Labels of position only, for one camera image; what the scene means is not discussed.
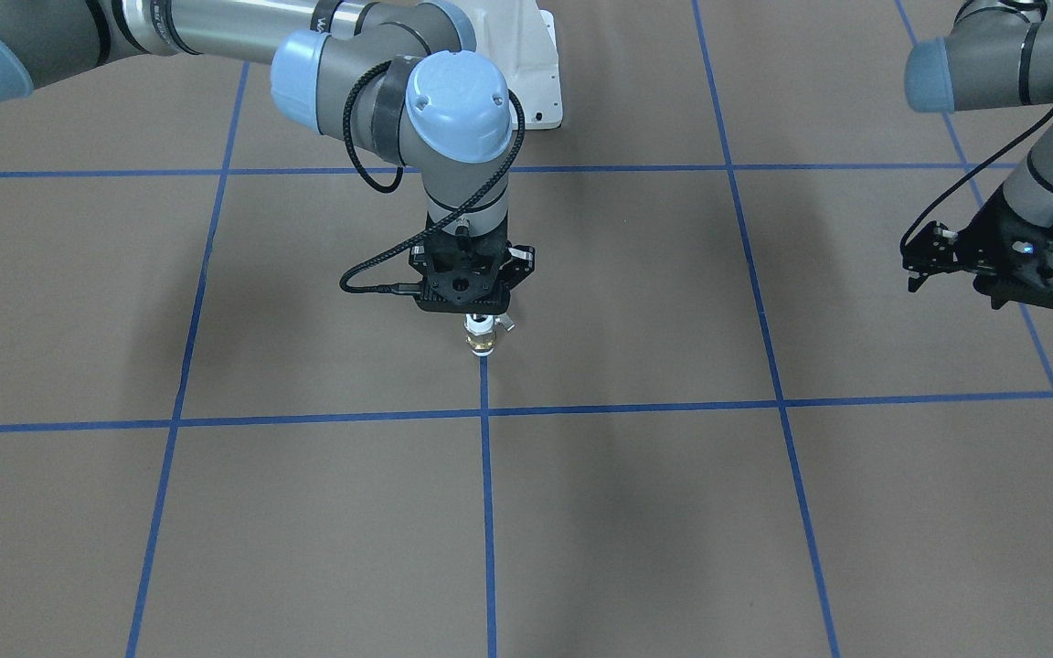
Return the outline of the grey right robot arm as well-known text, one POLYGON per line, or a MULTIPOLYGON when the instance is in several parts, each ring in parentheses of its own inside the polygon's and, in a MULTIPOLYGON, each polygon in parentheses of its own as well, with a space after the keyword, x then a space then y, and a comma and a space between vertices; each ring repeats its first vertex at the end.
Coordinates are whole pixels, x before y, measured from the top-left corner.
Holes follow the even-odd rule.
POLYGON ((0 101, 138 55, 269 64, 290 121, 420 172, 425 228, 340 278, 431 313, 495 316, 535 268, 508 241, 508 174, 526 116, 450 1, 0 1, 0 101))

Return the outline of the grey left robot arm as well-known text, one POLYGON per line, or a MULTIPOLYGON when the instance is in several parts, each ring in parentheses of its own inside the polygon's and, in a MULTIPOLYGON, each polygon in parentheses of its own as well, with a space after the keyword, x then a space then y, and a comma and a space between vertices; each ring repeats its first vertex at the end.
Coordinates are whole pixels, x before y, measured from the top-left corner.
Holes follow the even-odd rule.
POLYGON ((965 1, 943 37, 918 43, 903 69, 911 109, 1037 107, 1037 142, 962 230, 919 213, 899 242, 908 290, 970 273, 992 308, 1053 311, 1053 1, 965 1))

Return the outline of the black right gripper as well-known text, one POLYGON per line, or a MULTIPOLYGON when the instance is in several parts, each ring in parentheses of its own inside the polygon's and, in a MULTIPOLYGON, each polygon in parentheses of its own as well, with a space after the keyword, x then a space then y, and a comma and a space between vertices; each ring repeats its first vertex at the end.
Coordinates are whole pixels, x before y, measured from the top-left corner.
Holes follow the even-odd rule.
POLYGON ((422 276, 414 301, 423 312, 501 315, 535 270, 536 250, 513 245, 502 228, 470 238, 464 250, 442 230, 413 247, 409 265, 422 276))

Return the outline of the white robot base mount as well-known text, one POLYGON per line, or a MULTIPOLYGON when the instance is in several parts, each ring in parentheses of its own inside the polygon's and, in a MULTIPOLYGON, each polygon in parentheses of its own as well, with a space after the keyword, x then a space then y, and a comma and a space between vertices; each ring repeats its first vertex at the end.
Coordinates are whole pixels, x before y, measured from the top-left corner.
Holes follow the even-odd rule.
POLYGON ((522 103, 526 129, 563 123, 559 53, 553 14, 537 1, 459 1, 471 18, 476 51, 505 76, 522 103))

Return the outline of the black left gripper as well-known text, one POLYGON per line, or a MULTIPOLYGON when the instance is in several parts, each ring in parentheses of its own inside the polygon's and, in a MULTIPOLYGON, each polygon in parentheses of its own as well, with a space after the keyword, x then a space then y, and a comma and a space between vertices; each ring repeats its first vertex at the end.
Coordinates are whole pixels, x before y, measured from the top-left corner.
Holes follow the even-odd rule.
POLYGON ((971 273, 995 311, 1008 302, 1053 311, 1053 188, 1005 183, 963 230, 931 221, 901 241, 909 291, 932 275, 971 273))

